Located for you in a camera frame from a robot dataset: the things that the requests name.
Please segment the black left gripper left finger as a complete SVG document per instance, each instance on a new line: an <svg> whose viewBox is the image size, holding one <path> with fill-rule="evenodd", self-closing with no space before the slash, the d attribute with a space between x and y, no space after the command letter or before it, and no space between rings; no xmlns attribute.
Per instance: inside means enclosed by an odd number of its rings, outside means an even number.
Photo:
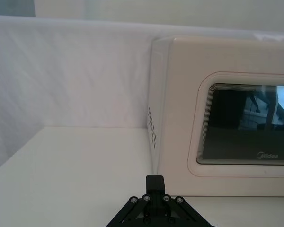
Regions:
<svg viewBox="0 0 284 227"><path fill-rule="evenodd" d="M138 198L132 196L107 224L108 227L149 227L157 205L157 177L146 176L146 193Z"/></svg>

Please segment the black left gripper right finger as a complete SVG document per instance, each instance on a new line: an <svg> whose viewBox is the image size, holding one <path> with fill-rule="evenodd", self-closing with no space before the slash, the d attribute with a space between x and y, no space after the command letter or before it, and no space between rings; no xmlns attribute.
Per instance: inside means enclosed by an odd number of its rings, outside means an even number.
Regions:
<svg viewBox="0 0 284 227"><path fill-rule="evenodd" d="M156 176L156 226L158 227L210 227L187 201L165 193L164 177Z"/></svg>

